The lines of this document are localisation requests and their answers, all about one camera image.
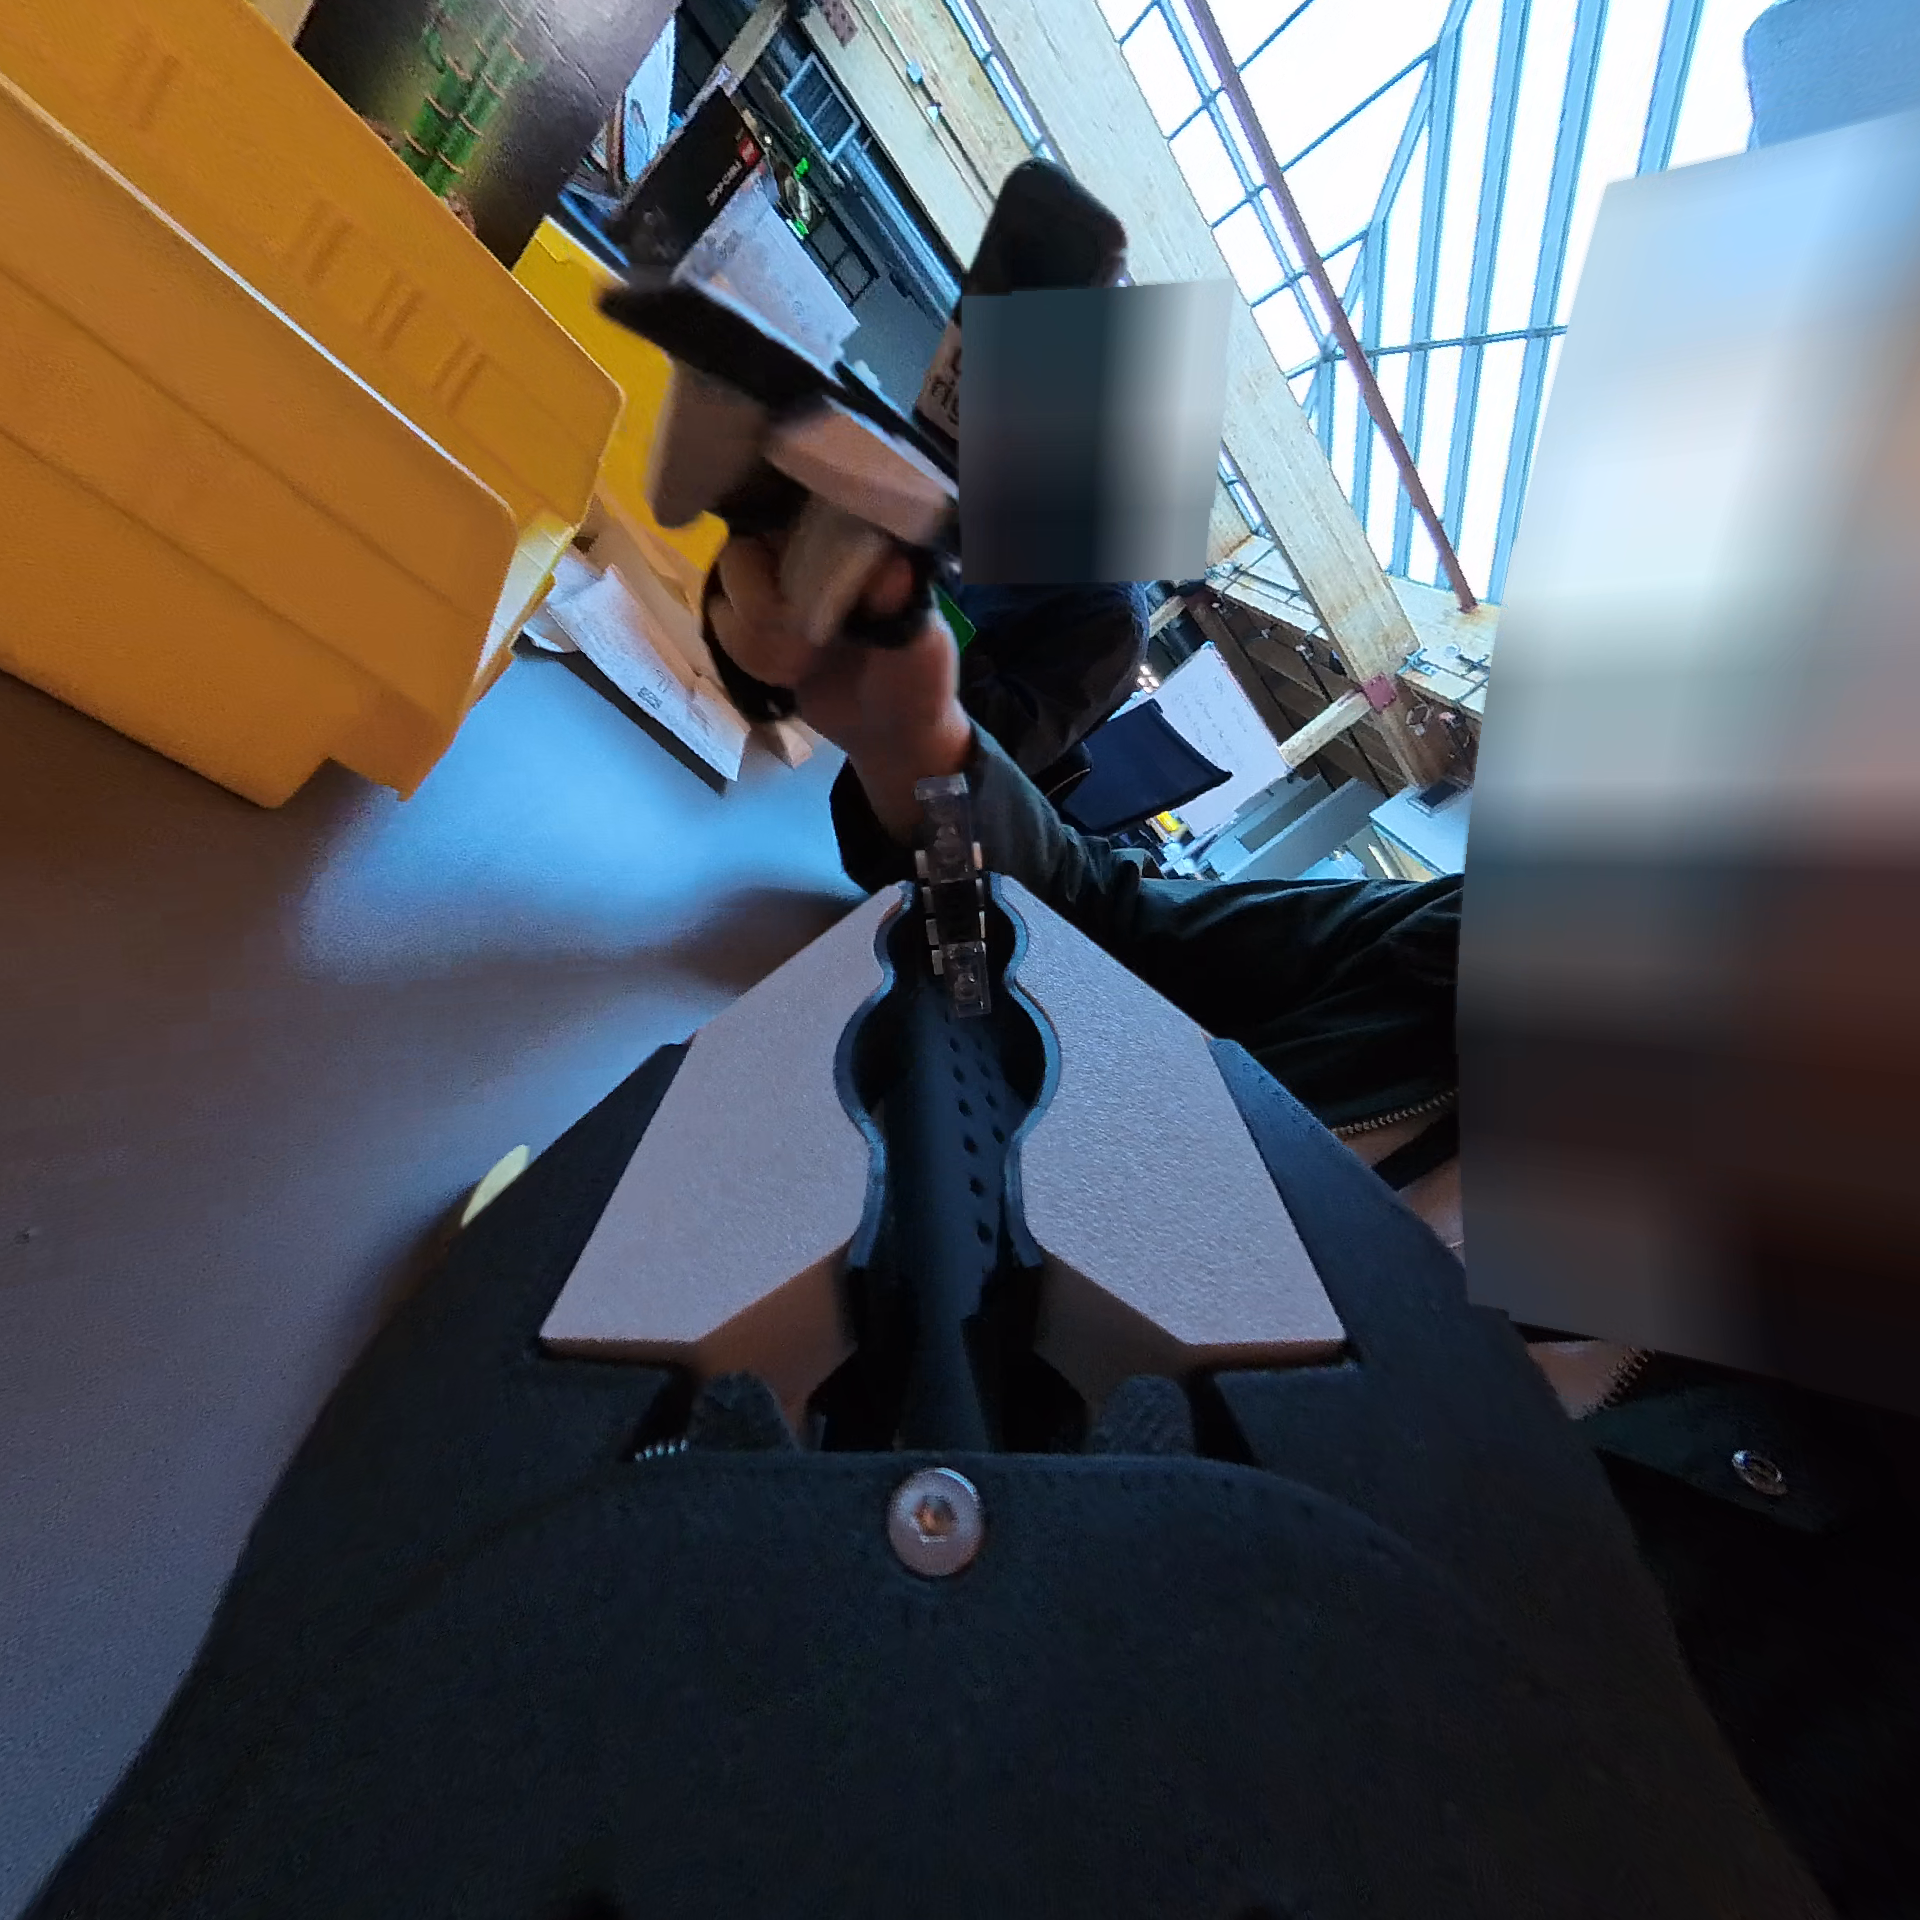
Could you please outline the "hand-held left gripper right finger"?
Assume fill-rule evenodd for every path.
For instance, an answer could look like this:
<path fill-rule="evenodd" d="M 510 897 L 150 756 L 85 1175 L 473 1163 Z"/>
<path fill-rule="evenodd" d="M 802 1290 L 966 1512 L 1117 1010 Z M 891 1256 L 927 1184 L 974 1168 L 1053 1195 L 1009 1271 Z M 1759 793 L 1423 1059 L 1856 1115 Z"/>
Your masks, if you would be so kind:
<path fill-rule="evenodd" d="M 1096 1416 L 1175 1386 L 1343 1363 L 1349 1337 L 1205 1027 L 1011 879 L 1008 984 L 1040 1031 L 1014 1212 L 1037 1357 Z"/>

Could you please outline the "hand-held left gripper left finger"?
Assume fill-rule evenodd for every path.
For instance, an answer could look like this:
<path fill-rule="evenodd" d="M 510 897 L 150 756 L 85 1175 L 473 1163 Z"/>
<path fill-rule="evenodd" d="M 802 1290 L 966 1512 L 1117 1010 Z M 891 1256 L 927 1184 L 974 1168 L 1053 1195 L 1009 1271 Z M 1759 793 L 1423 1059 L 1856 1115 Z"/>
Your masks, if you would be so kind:
<path fill-rule="evenodd" d="M 873 1147 L 841 1068 L 893 984 L 897 913 L 897 890 L 853 908 L 689 1037 L 542 1324 L 550 1354 L 752 1373 L 802 1421 L 853 1354 Z"/>

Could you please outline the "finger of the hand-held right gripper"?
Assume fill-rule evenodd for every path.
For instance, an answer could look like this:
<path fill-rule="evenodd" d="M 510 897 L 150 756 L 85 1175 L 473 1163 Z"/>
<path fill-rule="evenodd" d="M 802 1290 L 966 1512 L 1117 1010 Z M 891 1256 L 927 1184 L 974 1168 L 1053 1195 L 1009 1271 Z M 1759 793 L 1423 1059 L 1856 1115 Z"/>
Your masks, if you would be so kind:
<path fill-rule="evenodd" d="M 599 308 L 667 362 L 643 468 L 646 506 L 667 530 L 725 516 L 763 466 L 775 423 L 835 391 L 831 362 L 706 283 L 629 276 Z"/>
<path fill-rule="evenodd" d="M 953 477 L 913 443 L 848 408 L 813 408 L 773 423 L 760 457 L 808 496 L 899 544 L 953 541 Z"/>

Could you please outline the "white and clear brick strip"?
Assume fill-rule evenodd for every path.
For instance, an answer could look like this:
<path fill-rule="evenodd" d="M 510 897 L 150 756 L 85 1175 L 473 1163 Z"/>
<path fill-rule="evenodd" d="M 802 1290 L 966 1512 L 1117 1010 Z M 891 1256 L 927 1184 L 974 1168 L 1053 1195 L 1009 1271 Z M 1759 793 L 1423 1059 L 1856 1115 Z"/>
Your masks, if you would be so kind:
<path fill-rule="evenodd" d="M 913 865 L 929 971 L 944 986 L 953 1018 L 984 1018 L 991 1010 L 989 882 L 970 787 L 965 775 L 935 775 L 919 779 L 913 796 Z"/>

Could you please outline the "large yellow plastic bin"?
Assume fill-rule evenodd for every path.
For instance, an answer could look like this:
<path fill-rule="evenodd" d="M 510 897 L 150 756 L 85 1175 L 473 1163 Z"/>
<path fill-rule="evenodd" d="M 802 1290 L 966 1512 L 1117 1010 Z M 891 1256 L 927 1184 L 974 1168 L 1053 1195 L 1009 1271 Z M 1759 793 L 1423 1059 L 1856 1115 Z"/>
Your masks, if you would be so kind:
<path fill-rule="evenodd" d="M 408 799 L 619 387 L 254 5 L 3 5 L 3 669 L 241 800 Z"/>

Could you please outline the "person's right forearm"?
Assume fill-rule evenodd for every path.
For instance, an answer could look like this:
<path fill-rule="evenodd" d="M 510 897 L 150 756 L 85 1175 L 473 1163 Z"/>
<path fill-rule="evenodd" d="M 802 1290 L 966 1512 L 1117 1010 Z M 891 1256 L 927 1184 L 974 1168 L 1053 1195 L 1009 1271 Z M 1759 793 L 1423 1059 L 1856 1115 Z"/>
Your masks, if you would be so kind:
<path fill-rule="evenodd" d="M 989 872 L 1243 1048 L 1329 1129 L 1458 1092 L 1462 880 L 1163 880 L 1069 828 L 998 744 L 965 764 Z"/>

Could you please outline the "grey desk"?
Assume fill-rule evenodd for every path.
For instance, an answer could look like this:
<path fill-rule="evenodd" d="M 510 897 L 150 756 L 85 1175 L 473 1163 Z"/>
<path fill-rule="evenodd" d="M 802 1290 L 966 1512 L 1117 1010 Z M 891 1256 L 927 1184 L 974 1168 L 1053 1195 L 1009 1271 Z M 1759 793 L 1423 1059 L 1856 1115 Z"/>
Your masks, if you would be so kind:
<path fill-rule="evenodd" d="M 155 1725 L 447 1217 L 848 911 L 824 746 L 711 787 L 518 660 L 277 810 L 3 680 L 1 1904 Z"/>

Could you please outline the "person's right hand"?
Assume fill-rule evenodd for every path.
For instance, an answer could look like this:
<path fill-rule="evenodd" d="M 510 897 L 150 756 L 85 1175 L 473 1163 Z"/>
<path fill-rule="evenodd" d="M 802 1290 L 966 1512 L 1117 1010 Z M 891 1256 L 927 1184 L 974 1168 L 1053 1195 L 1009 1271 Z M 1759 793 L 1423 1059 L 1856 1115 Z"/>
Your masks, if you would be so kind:
<path fill-rule="evenodd" d="M 886 650 L 811 643 L 783 601 L 776 544 L 741 535 L 721 546 L 706 595 L 720 653 L 794 699 L 800 720 L 848 760 L 875 820 L 904 843 L 921 820 L 919 783 L 961 775 L 974 730 L 958 699 L 953 637 L 942 612 L 915 601 L 906 557 L 871 571 L 858 609 L 873 618 L 912 611 L 919 625 Z"/>

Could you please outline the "black perforated pad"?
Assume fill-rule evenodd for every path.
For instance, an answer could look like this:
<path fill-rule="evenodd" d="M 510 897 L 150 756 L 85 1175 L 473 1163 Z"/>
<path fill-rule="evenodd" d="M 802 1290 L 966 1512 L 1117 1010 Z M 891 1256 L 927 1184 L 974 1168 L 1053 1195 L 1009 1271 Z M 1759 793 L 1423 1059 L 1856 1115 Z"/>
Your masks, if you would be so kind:
<path fill-rule="evenodd" d="M 903 1007 L 880 1115 L 899 1450 L 1006 1451 L 1027 1426 L 1042 1271 L 1014 1212 L 1026 1100 L 1006 1042 L 1000 1019 L 958 1016 L 931 981 Z"/>

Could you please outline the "white papers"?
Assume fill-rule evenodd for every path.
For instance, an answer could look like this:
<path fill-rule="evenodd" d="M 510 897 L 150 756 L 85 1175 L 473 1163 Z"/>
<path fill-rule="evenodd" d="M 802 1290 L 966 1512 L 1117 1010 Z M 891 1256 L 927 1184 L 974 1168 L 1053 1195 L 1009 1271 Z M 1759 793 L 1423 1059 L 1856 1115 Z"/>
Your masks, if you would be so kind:
<path fill-rule="evenodd" d="M 707 777 L 737 779 L 752 724 L 721 691 L 697 621 L 651 579 L 635 591 L 616 567 L 589 564 L 575 548 L 559 554 L 517 651 L 589 669 Z"/>

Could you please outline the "red ceiling pipe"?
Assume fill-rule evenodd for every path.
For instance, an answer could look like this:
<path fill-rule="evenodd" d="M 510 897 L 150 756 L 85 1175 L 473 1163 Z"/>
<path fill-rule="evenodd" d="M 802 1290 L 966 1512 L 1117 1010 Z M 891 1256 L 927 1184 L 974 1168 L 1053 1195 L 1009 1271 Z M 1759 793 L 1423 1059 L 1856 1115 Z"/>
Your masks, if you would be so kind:
<path fill-rule="evenodd" d="M 1403 442 L 1400 423 L 1393 416 L 1391 408 L 1384 403 L 1384 395 L 1377 387 L 1377 377 L 1374 373 L 1374 363 L 1367 349 L 1360 346 L 1353 319 L 1343 306 L 1336 283 L 1331 281 L 1327 261 L 1313 245 L 1299 207 L 1289 189 L 1289 181 L 1283 176 L 1283 170 L 1280 168 L 1280 159 L 1275 155 L 1272 141 L 1267 140 L 1257 116 L 1253 95 L 1248 92 L 1245 80 L 1231 60 L 1231 51 L 1221 28 L 1216 26 L 1213 10 L 1208 2 L 1191 2 L 1191 16 L 1197 39 L 1205 44 L 1211 61 L 1216 64 L 1221 88 L 1227 95 L 1231 107 L 1237 111 L 1237 116 L 1249 140 L 1258 164 L 1258 176 L 1265 189 L 1271 193 L 1272 202 L 1278 204 L 1280 219 L 1287 229 L 1287 239 L 1290 241 L 1299 266 L 1304 267 L 1304 275 L 1327 319 L 1327 327 L 1335 336 L 1335 344 L 1351 369 L 1362 408 L 1376 426 L 1376 432 L 1384 443 L 1391 466 L 1398 474 L 1400 488 L 1408 496 L 1408 506 L 1411 508 L 1414 519 L 1421 523 L 1430 539 L 1432 554 L 1439 560 L 1441 571 L 1447 573 L 1447 583 L 1454 593 L 1458 611 L 1474 612 L 1478 609 L 1478 597 L 1474 595 L 1469 577 L 1456 555 L 1454 541 L 1441 523 L 1441 516 L 1432 508 L 1418 466 Z"/>

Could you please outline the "black panel with green print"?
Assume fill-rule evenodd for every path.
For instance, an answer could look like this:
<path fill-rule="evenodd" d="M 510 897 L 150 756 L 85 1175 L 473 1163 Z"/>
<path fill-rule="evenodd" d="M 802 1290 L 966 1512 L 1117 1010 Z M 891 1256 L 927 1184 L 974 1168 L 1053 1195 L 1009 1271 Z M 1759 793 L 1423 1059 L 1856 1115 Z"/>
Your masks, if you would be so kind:
<path fill-rule="evenodd" d="M 317 2 L 295 51 L 505 271 L 674 2 Z"/>

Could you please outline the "dark blue fabric chair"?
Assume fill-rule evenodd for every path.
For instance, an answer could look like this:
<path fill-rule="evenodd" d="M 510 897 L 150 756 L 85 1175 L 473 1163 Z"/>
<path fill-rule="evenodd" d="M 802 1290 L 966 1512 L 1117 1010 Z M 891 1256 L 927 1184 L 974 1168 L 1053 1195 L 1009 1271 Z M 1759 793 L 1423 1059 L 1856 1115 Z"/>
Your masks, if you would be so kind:
<path fill-rule="evenodd" d="M 1159 699 L 1141 699 L 1081 744 L 1086 772 L 1057 800 L 1067 824 L 1111 837 L 1213 793 L 1231 772 L 1177 732 Z"/>

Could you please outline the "white board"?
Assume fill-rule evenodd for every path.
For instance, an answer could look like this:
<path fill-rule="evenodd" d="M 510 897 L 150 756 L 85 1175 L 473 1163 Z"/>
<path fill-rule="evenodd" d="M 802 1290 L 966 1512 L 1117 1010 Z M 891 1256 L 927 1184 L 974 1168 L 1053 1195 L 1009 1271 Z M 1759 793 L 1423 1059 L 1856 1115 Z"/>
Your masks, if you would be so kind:
<path fill-rule="evenodd" d="M 1229 775 L 1223 787 L 1205 796 L 1207 804 L 1233 810 L 1290 777 L 1280 737 L 1265 724 L 1211 640 L 1163 680 L 1154 704 L 1175 733 Z"/>

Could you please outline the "skylight window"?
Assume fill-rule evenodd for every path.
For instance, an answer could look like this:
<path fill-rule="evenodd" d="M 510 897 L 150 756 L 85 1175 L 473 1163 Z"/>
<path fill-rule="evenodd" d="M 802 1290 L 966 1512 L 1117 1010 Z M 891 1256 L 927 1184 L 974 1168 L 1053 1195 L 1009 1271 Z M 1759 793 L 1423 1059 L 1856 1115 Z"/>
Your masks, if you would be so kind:
<path fill-rule="evenodd" d="M 1014 123 L 1211 234 L 1383 567 L 1449 581 L 1263 178 L 1280 164 L 1467 587 L 1503 595 L 1606 186 L 1739 153 L 1759 2 L 947 5 Z"/>

